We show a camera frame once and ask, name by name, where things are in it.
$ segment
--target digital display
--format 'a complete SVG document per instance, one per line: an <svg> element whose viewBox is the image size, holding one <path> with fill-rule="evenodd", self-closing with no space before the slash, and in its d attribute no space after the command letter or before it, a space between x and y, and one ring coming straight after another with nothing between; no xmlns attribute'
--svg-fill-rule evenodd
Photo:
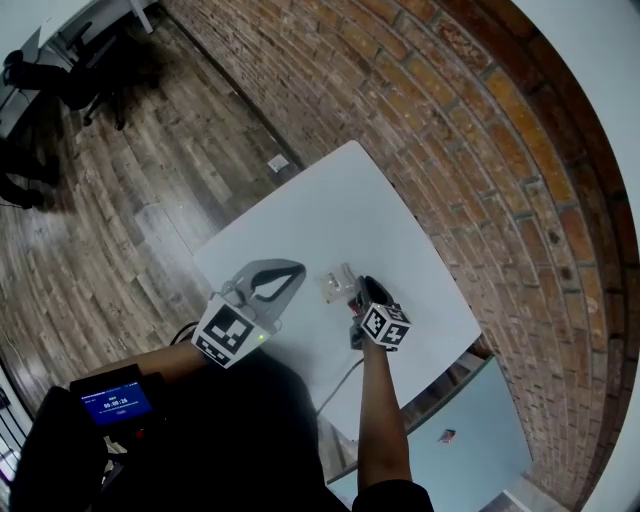
<svg viewBox="0 0 640 512"><path fill-rule="evenodd" d="M81 397L98 425L110 425L151 412L151 404L138 382Z"/></svg>

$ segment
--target desk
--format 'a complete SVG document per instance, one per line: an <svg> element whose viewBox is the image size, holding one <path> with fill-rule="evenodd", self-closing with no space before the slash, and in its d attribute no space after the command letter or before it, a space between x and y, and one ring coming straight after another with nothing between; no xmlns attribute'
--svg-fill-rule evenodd
<svg viewBox="0 0 640 512"><path fill-rule="evenodd" d="M348 262L388 288L413 322L389 354L404 406L478 338L480 327L437 251L384 175L357 142L337 149L207 242L194 256L214 290L247 262L287 258L307 278L264 350L293 368L316 407L362 357L349 347L351 312L326 304L314 277ZM362 366L323 411L347 438L360 425Z"/></svg>
<svg viewBox="0 0 640 512"><path fill-rule="evenodd" d="M57 0L52 3L48 9L48 15L43 17L42 26L40 27L39 46L42 48L46 45L58 32L60 32L71 21L80 16L87 9L102 0ZM140 18L147 34L153 29L144 14L140 0L129 0L133 12Z"/></svg>
<svg viewBox="0 0 640 512"><path fill-rule="evenodd" d="M68 68L67 52L57 44L59 31L91 10L94 26L86 36L97 35L133 10L147 33L152 31L143 10L145 0L0 0L0 62L14 50L22 50L25 61ZM53 50L39 52L44 48ZM38 91L25 91L33 100ZM27 107L27 101L12 87L0 83L0 136L7 137Z"/></svg>

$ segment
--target sleeve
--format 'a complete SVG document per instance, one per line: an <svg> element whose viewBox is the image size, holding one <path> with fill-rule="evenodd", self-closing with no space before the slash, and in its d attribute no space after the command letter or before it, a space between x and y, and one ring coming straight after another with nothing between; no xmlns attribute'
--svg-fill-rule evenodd
<svg viewBox="0 0 640 512"><path fill-rule="evenodd" d="M388 480L362 491L353 502L353 512L420 510L433 512L429 494L408 480Z"/></svg>
<svg viewBox="0 0 640 512"><path fill-rule="evenodd" d="M100 492L107 447L80 401L53 387L22 447L9 498L12 512L83 511Z"/></svg>

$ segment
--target black clothing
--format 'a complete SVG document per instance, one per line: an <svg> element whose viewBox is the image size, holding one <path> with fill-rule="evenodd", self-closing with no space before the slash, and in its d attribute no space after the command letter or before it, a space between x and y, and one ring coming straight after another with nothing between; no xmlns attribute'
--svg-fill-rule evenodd
<svg viewBox="0 0 640 512"><path fill-rule="evenodd" d="M40 206L44 202L40 192L20 188L7 174L53 185L58 178L57 159L43 166L24 149L0 138L0 197L23 208Z"/></svg>
<svg viewBox="0 0 640 512"><path fill-rule="evenodd" d="M297 374L255 351L168 389L162 432L137 443L99 496L104 443L79 401L50 390L22 452L11 510L80 512L90 493L94 511L346 510L325 487L316 413ZM366 489L353 508L414 509L433 510L427 492L404 481Z"/></svg>

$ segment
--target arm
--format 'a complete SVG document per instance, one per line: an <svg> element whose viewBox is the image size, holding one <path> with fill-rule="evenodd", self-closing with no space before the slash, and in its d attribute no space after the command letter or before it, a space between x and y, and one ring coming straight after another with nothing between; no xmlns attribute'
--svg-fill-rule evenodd
<svg viewBox="0 0 640 512"><path fill-rule="evenodd" d="M207 365L207 359L191 343L178 343L153 352L129 357L90 372L87 377L99 375L137 364L142 375L159 372L167 384L171 384Z"/></svg>
<svg viewBox="0 0 640 512"><path fill-rule="evenodd" d="M358 445L358 490L386 480L409 480L409 443L396 400L387 353L368 339Z"/></svg>

